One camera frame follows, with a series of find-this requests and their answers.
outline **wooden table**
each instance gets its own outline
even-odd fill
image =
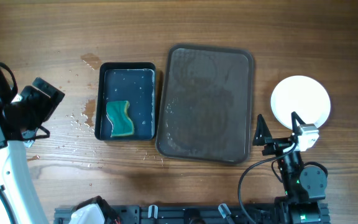
[[[166,159],[154,141],[103,142],[93,135],[96,62],[153,62],[165,73],[170,47],[188,42],[252,52],[252,129],[262,113],[275,137],[289,134],[270,109],[275,85],[292,75],[324,85],[331,114],[303,159],[329,170],[332,222],[358,223],[358,0],[85,1],[0,0],[8,3],[0,5],[0,61],[12,68],[19,89],[42,77],[66,94],[45,123],[51,138],[27,150],[29,159],[40,157],[29,169],[50,221],[54,208],[97,195],[111,205],[237,205],[240,174],[262,159],[261,147],[242,165],[224,166]],[[81,58],[86,54],[95,57],[95,70]],[[269,164],[253,170],[242,190],[247,202],[284,195]]]

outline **cable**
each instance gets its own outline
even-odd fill
[[[244,207],[244,204],[242,203],[242,199],[241,199],[241,184],[242,184],[242,180],[244,180],[244,177],[247,175],[247,173],[248,173],[251,169],[253,169],[253,168],[255,168],[255,167],[257,167],[257,166],[259,166],[259,165],[261,165],[261,164],[264,164],[265,162],[270,162],[270,161],[274,161],[274,160],[277,160],[277,159],[281,159],[281,158],[283,158],[283,157],[285,157],[285,156],[291,154],[291,153],[295,150],[296,145],[297,145],[297,143],[294,143],[294,145],[293,145],[293,147],[291,148],[291,150],[289,150],[288,152],[282,154],[281,156],[276,156],[276,157],[272,157],[272,158],[269,158],[269,159],[265,159],[265,160],[259,161],[259,162],[255,163],[255,164],[251,165],[250,167],[248,167],[248,168],[246,169],[246,171],[244,171],[244,172],[242,173],[242,175],[241,175],[241,177],[240,177],[238,189],[237,189],[237,194],[238,194],[238,197],[239,197],[239,203],[240,203],[241,210],[242,210],[242,212],[246,215],[246,217],[248,218],[248,220],[249,220],[251,223],[256,224],[256,222],[255,222],[255,221],[251,218],[251,216],[248,214],[246,208]]]
[[[276,170],[274,169],[274,166],[273,166],[273,164],[274,164],[275,161],[277,161],[277,160],[274,160],[274,161],[272,162],[272,171],[273,171],[274,175],[277,177],[278,181],[280,181],[280,183],[282,183],[283,180],[277,175]]]
[[[316,166],[319,167],[320,169],[322,169],[324,171],[324,173],[326,174],[326,177],[328,177],[328,170],[325,166],[321,165],[318,162],[306,162],[303,166],[308,166],[308,165],[312,165],[312,166]]]
[[[12,208],[9,205],[9,202],[7,201],[5,195],[2,193],[1,188],[0,188],[0,199],[1,199],[2,204],[5,207],[5,210],[6,210],[7,216],[9,217],[9,220],[11,221],[12,224],[15,224],[16,221],[15,221],[15,218],[13,216]]]

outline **green sponge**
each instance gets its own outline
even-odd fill
[[[107,118],[112,124],[111,137],[130,136],[134,134],[134,123],[128,117],[128,107],[128,101],[113,101],[107,103]]]

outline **white plate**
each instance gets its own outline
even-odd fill
[[[292,129],[291,113],[295,111],[306,123],[320,127],[328,119],[331,102],[326,89],[316,80],[301,75],[282,80],[270,100],[274,116]]]

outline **water spill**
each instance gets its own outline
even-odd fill
[[[82,55],[81,59],[93,70],[99,69],[102,65],[102,61],[100,60],[100,58],[92,53]]]
[[[95,109],[96,109],[96,100],[88,100],[88,102],[86,102],[85,104],[85,110],[83,112],[86,116],[86,121],[84,122],[84,124],[87,125],[88,127],[94,126],[92,122],[92,117],[94,115]]]
[[[40,156],[35,155],[35,156],[31,157],[30,159],[27,159],[27,162],[38,160],[38,159],[40,159]]]

